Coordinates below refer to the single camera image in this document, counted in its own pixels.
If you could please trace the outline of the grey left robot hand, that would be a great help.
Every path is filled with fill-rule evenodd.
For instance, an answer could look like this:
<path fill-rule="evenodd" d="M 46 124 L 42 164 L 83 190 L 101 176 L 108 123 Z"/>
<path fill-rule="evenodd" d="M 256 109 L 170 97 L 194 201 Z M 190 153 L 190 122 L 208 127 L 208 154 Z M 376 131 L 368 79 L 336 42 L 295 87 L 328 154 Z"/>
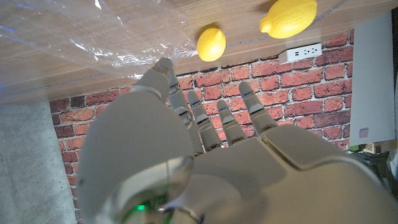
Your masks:
<path fill-rule="evenodd" d="M 195 92 L 160 59 L 85 137 L 76 192 L 85 223 L 396 223 L 397 199 L 363 163 L 239 91 L 248 138 L 223 101 L 219 138 Z"/>

